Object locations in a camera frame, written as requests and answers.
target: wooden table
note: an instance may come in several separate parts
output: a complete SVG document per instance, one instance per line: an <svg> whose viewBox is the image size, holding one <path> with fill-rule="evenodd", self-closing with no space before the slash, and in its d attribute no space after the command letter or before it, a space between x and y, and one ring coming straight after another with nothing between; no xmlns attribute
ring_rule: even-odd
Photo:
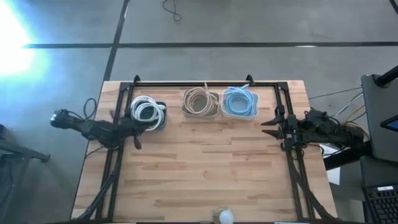
<svg viewBox="0 0 398 224"><path fill-rule="evenodd" d="M309 110L304 83L288 83L294 113L303 119L304 111ZM119 84L104 83L97 120L112 121L109 111L116 107ZM285 153L280 150L280 141L262 133L264 127L260 126L274 118L274 90L248 88L260 99L259 116L254 121L221 115L215 121L203 121L183 116L181 102L187 89L135 87L133 97L148 95L167 104L167 125L163 131L145 132L140 151L134 148L132 138L127 139L114 221L212 221L212 211L220 205L232 209L236 222L294 221ZM224 89L210 88L219 94ZM97 142L90 142L87 153L98 146ZM72 217L79 216L98 193L105 158L103 150L86 159ZM336 216L319 148L309 147L304 158L311 190Z"/></svg>

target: coiled blue cable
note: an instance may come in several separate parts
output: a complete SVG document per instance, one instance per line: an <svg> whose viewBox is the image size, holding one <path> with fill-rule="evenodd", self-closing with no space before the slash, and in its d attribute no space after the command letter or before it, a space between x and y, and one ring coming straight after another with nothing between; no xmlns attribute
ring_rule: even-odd
<svg viewBox="0 0 398 224"><path fill-rule="evenodd" d="M249 84L241 88L228 87L228 90L224 92L223 105L227 113L239 116L254 116L254 98L251 92L245 90L247 86ZM239 102L243 103L243 109L234 107Z"/></svg>

